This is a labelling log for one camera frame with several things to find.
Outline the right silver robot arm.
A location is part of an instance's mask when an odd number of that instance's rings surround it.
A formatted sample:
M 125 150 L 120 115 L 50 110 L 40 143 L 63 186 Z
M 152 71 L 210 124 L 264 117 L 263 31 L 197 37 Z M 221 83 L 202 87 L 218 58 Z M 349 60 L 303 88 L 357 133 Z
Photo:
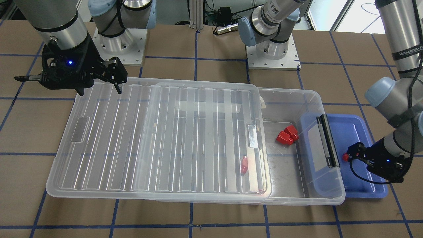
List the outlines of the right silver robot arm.
M 36 81 L 49 90 L 74 89 L 80 96 L 96 79 L 112 84 L 121 94 L 128 78 L 123 56 L 136 46 L 130 30 L 152 29 L 157 22 L 155 0 L 89 0 L 97 46 L 71 0 L 15 3 L 44 42 L 41 73 L 15 80 Z

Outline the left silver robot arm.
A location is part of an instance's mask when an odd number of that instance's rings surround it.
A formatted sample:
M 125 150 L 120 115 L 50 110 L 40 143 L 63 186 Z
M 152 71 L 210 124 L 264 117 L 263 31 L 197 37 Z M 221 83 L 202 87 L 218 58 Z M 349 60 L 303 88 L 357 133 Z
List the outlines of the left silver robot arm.
M 257 6 L 249 17 L 238 21 L 239 36 L 248 46 L 264 42 L 284 45 L 293 30 L 289 20 L 298 20 L 304 0 L 269 0 Z M 355 160 L 383 179 L 383 185 L 402 183 L 414 155 L 422 151 L 422 9 L 421 0 L 376 0 L 391 55 L 400 78 L 383 77 L 366 92 L 365 98 L 394 131 L 370 147 L 357 142 L 349 146 L 343 160 L 359 179 Z

